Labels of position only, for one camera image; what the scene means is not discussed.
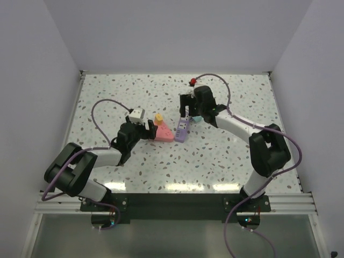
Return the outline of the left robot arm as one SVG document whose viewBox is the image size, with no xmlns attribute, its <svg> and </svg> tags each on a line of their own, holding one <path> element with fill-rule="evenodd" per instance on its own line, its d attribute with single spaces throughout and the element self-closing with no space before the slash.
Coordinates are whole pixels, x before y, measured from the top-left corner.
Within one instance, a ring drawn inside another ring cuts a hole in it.
<svg viewBox="0 0 344 258">
<path fill-rule="evenodd" d="M 46 201 L 66 194 L 90 199 L 98 210 L 107 210 L 111 206 L 111 190 L 92 181 L 90 174 L 94 168 L 124 165 L 140 140 L 155 139 L 158 126 L 149 119 L 148 127 L 126 118 L 109 147 L 83 149 L 68 143 L 44 174 L 48 187 L 41 199 Z"/>
</svg>

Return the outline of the yellow plug adapter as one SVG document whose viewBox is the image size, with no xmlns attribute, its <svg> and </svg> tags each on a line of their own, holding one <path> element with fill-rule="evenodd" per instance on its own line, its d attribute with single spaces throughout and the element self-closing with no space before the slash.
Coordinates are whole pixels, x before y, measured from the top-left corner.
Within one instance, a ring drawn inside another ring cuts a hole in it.
<svg viewBox="0 0 344 258">
<path fill-rule="evenodd" d="M 154 117 L 154 124 L 162 125 L 162 123 L 163 123 L 163 116 L 160 113 L 157 113 Z"/>
</svg>

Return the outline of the pink triangular power strip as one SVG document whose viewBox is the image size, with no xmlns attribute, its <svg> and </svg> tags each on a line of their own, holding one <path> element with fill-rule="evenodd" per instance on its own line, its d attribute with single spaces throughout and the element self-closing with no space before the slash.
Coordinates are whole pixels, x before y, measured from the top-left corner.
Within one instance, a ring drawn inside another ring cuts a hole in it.
<svg viewBox="0 0 344 258">
<path fill-rule="evenodd" d="M 160 125 L 158 125 L 158 129 L 156 131 L 156 137 L 154 140 L 162 141 L 162 142 L 174 141 L 174 135 L 165 122 L 162 122 Z"/>
</svg>

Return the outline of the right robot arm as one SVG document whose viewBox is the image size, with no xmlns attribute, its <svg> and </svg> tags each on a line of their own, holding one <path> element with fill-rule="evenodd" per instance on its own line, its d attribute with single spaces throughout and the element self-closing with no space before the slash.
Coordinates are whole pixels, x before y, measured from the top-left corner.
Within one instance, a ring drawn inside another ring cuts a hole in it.
<svg viewBox="0 0 344 258">
<path fill-rule="evenodd" d="M 206 123 L 234 134 L 249 145 L 253 172 L 240 189 L 239 204 L 243 210 L 252 211 L 259 204 L 258 198 L 265 193 L 265 184 L 291 159 L 279 126 L 254 124 L 246 118 L 235 116 L 226 105 L 216 103 L 210 87 L 206 85 L 180 95 L 180 115 L 184 117 L 186 114 L 201 116 Z"/>
</svg>

